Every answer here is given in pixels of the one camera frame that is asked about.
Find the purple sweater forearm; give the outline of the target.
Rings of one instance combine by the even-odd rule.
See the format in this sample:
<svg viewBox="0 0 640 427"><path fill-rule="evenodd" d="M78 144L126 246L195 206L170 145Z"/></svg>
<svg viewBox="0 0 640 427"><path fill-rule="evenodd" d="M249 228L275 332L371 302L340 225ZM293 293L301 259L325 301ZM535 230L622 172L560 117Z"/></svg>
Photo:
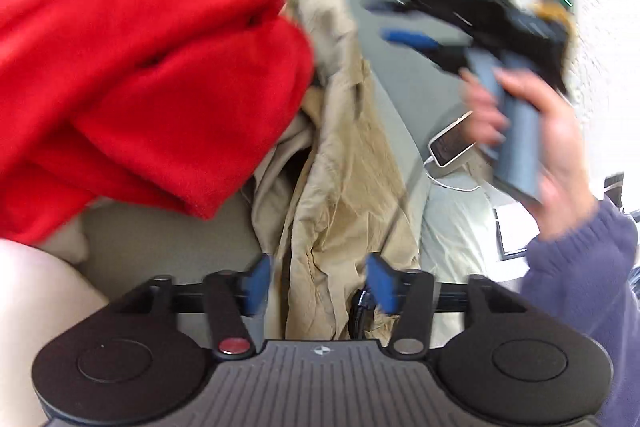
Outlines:
<svg viewBox="0 0 640 427"><path fill-rule="evenodd" d="M607 200L578 229L527 245L521 295L596 340L612 360L603 426L639 424L639 303L628 281L637 246L634 221Z"/></svg>

